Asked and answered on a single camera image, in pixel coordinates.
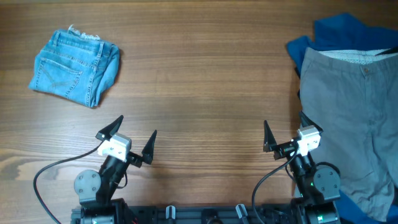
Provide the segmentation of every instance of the gray pants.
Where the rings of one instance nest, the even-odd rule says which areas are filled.
[[[342,191],[385,221],[398,185],[398,56],[361,65],[308,48],[300,97],[324,130],[314,161],[336,165]]]

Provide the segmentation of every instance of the blue garment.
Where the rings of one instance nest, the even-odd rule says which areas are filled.
[[[287,51],[298,71],[304,60],[305,49],[314,50],[378,50],[398,46],[398,30],[368,27],[351,14],[315,21],[315,41],[303,36],[287,44]]]
[[[94,107],[113,85],[118,68],[116,45],[71,26],[56,30],[36,56],[29,88]]]
[[[342,191],[340,191],[340,195],[340,199],[336,201],[336,206],[340,217],[345,220],[360,224],[398,223],[398,207],[396,205],[391,205],[387,216],[387,222],[379,222],[369,218],[363,213]]]

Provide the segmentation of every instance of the jeans pocket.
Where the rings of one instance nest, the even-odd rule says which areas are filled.
[[[36,90],[68,98],[79,82],[82,71],[76,71],[47,58],[41,58],[37,70]]]

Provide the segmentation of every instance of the tabletop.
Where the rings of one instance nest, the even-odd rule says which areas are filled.
[[[0,223],[51,223],[34,195],[35,173],[97,146],[96,133],[121,114],[119,132],[132,138],[132,151],[158,133],[152,165],[131,166],[114,198],[249,205],[258,180],[283,163],[262,151],[264,120],[279,142],[299,127],[300,80],[286,43],[313,37],[314,20],[341,12],[398,29],[397,9],[394,1],[1,1]],[[71,24],[121,49],[116,83],[93,109],[27,87],[34,57]],[[94,153],[39,177],[62,223],[79,206],[75,177],[103,161]],[[279,171],[256,202],[288,202],[292,186]]]

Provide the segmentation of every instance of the pants waistband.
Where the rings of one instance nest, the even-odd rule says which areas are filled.
[[[81,37],[75,35],[68,30],[56,30],[51,37],[50,41],[54,45],[63,44],[72,47],[78,47],[83,50],[92,51],[98,53],[102,51],[102,55],[109,56],[112,51],[114,44],[107,42],[105,40],[88,40],[82,39]]]
[[[361,65],[357,63],[346,62],[343,60],[327,57],[317,52],[316,50],[307,47],[305,51],[304,60],[310,60],[318,62],[328,68],[334,70],[341,70],[343,72],[358,73],[366,71],[366,73],[373,73],[380,70],[396,70],[398,69],[398,55],[382,59],[377,62],[373,62],[367,65]]]

